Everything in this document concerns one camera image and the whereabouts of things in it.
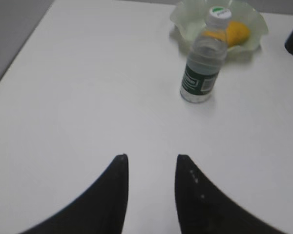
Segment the lemon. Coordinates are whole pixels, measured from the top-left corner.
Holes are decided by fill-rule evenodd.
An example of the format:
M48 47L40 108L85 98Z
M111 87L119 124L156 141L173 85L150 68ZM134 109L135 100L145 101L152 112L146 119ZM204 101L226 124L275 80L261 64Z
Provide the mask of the lemon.
M226 34L228 47L232 47L246 42L247 39L249 39L251 32L245 24L237 21L230 21L228 28L226 29ZM206 31L204 35L219 40L224 40L225 37L223 34L209 31Z

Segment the white table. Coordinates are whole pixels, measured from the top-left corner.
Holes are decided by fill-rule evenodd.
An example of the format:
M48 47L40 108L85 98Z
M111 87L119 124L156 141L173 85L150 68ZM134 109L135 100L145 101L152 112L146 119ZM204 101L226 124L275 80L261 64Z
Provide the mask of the white table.
M27 229L129 157L124 234L178 234L174 175L189 154L230 198L293 234L293 16L264 14L251 63L213 97L179 95L172 5L57 0L0 83L0 234Z

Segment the white bottle cap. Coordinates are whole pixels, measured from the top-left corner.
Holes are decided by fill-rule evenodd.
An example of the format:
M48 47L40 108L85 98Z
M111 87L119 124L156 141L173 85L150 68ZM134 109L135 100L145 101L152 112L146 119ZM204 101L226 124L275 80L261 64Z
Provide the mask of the white bottle cap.
M231 19L231 11L222 6L213 6L209 10L205 23L208 27L226 29Z

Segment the green bottle label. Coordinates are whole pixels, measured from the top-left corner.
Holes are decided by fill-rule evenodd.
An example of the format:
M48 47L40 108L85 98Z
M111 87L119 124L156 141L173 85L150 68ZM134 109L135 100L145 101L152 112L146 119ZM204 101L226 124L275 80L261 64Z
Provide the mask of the green bottle label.
M218 72L212 75L196 73L186 65L182 87L190 94L205 95L212 90L217 76Z

